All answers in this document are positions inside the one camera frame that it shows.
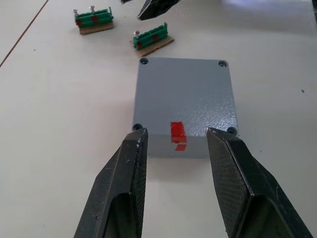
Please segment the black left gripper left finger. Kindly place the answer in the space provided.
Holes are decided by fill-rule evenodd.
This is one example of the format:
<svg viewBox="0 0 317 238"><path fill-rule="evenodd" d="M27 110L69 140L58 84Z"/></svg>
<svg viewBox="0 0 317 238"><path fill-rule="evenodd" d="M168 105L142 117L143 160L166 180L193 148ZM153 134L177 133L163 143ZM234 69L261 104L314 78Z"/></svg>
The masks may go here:
<svg viewBox="0 0 317 238"><path fill-rule="evenodd" d="M74 237L140 238L147 175L148 131L126 135L96 176Z"/></svg>

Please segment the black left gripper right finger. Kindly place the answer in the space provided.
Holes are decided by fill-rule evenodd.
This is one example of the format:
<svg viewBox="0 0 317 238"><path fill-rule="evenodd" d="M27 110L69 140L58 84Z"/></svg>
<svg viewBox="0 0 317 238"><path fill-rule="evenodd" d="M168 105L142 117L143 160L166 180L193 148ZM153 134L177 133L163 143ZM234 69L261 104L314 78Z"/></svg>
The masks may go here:
<svg viewBox="0 0 317 238"><path fill-rule="evenodd" d="M207 129L214 188L230 238L310 238L275 177L237 136Z"/></svg>

